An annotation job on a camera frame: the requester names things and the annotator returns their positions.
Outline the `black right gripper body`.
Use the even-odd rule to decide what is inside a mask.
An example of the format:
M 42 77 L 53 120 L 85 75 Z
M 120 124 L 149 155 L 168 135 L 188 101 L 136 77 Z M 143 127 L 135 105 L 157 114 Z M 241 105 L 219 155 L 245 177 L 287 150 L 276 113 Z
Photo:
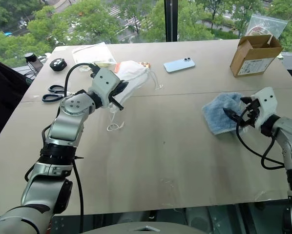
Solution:
M 240 127 L 246 127 L 246 126 L 251 126 L 251 127 L 255 127 L 255 121 L 258 118 L 260 111 L 259 111 L 259 107 L 260 107 L 260 102 L 259 100 L 256 98 L 254 100 L 252 100 L 252 102 L 250 104 L 246 104 L 246 109 L 245 112 L 247 112 L 247 116 L 249 119 L 247 119 L 246 121 L 243 120 L 243 114 L 240 116 Z

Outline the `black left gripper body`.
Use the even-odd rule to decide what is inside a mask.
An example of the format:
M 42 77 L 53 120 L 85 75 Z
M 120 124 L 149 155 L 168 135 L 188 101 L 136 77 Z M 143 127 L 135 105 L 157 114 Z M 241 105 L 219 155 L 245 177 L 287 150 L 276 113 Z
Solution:
M 118 85 L 111 91 L 111 96 L 116 96 L 116 95 L 118 95 L 118 94 L 120 94 L 122 91 L 120 91 L 120 89 L 119 89 L 119 83 L 118 83 Z

